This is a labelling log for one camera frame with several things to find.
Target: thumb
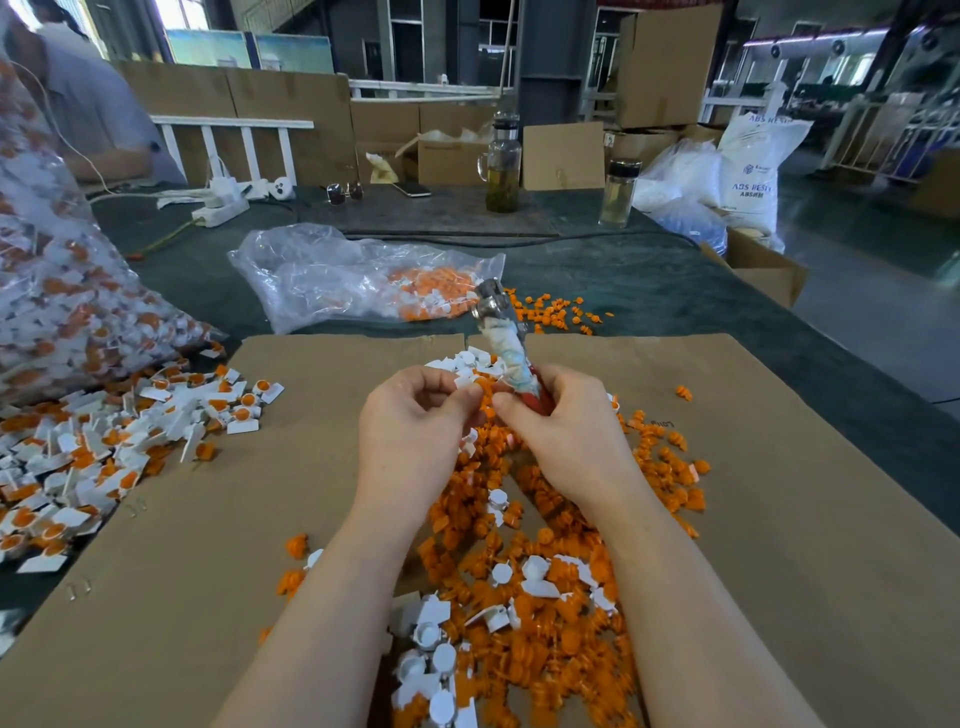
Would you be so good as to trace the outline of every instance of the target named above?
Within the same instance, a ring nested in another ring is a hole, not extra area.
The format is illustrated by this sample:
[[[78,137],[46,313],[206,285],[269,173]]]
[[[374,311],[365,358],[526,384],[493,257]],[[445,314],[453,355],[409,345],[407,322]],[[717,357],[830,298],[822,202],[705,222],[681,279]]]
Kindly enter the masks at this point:
[[[537,433],[548,418],[538,415],[523,400],[507,392],[497,392],[493,395],[493,409],[516,433],[528,443],[536,441]]]
[[[471,384],[469,387],[458,389],[447,397],[438,411],[443,417],[462,427],[470,415],[480,408],[480,400],[482,399],[483,389],[479,384]]]

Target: smartphone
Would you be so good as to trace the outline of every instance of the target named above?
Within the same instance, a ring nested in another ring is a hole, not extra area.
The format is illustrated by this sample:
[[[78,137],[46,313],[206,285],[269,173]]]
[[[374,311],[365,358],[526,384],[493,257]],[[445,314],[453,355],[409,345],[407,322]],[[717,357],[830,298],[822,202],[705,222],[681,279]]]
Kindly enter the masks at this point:
[[[394,187],[407,197],[429,197],[432,194],[429,189],[417,182],[394,182]]]

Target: gray concrete floor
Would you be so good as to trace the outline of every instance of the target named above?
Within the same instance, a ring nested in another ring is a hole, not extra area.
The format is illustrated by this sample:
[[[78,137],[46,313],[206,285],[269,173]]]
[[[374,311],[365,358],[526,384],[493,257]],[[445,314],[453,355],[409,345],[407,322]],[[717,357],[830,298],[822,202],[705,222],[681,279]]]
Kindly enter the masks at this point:
[[[806,178],[811,162],[780,175],[778,232],[810,271],[795,313],[927,401],[960,398],[960,226]],[[960,420],[960,400],[938,406]]]

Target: sunglasses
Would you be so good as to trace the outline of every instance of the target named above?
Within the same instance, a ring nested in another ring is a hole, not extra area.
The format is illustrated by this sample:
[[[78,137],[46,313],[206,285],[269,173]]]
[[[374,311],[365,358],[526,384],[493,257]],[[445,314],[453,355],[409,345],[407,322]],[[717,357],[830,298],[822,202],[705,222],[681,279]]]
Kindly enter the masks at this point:
[[[326,189],[326,199],[331,205],[342,205],[347,201],[347,197],[357,202],[363,200],[363,185],[360,182],[347,182],[346,193],[344,188],[336,182]]]

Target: glass tea bottle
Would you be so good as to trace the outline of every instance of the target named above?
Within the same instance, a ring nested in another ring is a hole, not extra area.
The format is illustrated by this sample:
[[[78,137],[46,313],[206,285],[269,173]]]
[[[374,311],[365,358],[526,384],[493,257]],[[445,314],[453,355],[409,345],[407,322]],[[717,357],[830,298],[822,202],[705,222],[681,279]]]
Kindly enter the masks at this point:
[[[520,207],[520,120],[516,114],[498,111],[493,117],[493,141],[477,159],[477,172],[487,183],[490,212],[516,212]]]
[[[630,204],[634,198],[634,185],[639,174],[640,162],[611,159],[610,166],[607,167],[607,185],[603,191],[599,225],[608,228],[627,227]]]

